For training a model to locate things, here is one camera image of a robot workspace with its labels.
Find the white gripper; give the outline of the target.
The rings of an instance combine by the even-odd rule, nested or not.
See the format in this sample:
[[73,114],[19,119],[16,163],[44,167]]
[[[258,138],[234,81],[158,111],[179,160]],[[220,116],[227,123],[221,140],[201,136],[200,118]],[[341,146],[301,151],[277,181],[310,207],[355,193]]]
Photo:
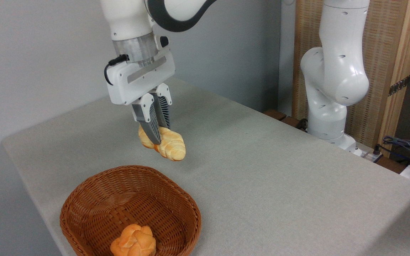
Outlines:
[[[140,36],[114,41],[117,57],[106,66],[113,104],[132,104],[134,119],[153,144],[161,144],[158,125],[171,129],[172,97],[165,82],[175,73],[167,36]],[[153,89],[153,95],[147,94]]]

